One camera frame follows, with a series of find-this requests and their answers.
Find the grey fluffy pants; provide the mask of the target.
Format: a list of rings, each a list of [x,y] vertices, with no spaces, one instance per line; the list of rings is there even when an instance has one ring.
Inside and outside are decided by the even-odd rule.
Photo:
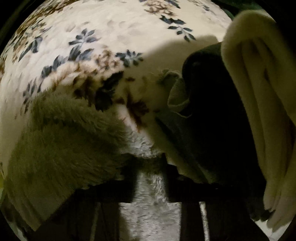
[[[63,94],[37,97],[9,155],[3,211],[30,240],[75,191],[122,180],[123,155],[141,161],[131,202],[119,203],[119,240],[179,240],[181,205],[170,202],[153,142],[110,113]]]

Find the folded cream and black clothes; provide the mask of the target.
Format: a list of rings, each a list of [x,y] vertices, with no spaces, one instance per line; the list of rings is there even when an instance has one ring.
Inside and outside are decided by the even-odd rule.
[[[223,63],[238,90],[267,186],[263,205],[273,231],[295,217],[295,59],[275,20],[265,11],[236,16],[221,46]]]

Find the floral cream bed blanket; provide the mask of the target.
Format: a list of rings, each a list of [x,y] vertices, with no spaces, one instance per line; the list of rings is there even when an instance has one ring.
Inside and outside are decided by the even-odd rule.
[[[223,39],[229,16],[211,1],[45,1],[1,54],[1,174],[48,89],[84,94],[144,132],[145,111],[165,101],[156,81]]]

